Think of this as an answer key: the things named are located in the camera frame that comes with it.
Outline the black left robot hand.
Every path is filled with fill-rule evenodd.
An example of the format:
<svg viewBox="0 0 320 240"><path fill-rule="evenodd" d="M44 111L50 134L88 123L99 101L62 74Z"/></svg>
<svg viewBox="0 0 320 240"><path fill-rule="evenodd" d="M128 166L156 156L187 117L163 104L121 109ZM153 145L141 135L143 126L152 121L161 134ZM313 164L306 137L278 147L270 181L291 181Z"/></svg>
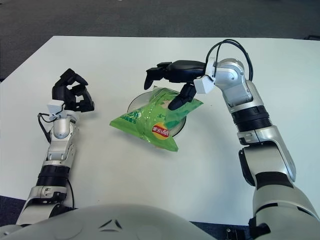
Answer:
<svg viewBox="0 0 320 240"><path fill-rule="evenodd" d="M64 102L66 110L74 112L92 112L95 103L86 86L87 81L68 68L52 87L52 99Z"/></svg>

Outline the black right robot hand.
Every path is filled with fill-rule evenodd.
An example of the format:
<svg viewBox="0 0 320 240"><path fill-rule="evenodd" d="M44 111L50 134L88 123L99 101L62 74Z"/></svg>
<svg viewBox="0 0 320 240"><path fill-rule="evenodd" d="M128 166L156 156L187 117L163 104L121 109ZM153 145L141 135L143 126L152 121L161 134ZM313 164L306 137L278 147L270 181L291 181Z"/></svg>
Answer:
<svg viewBox="0 0 320 240"><path fill-rule="evenodd" d="M190 103L196 95L194 80L204 75L205 63L194 60L161 62L146 70L144 89L149 89L154 81L166 79L170 83L184 83L180 93L168 105L169 110L177 110Z"/></svg>

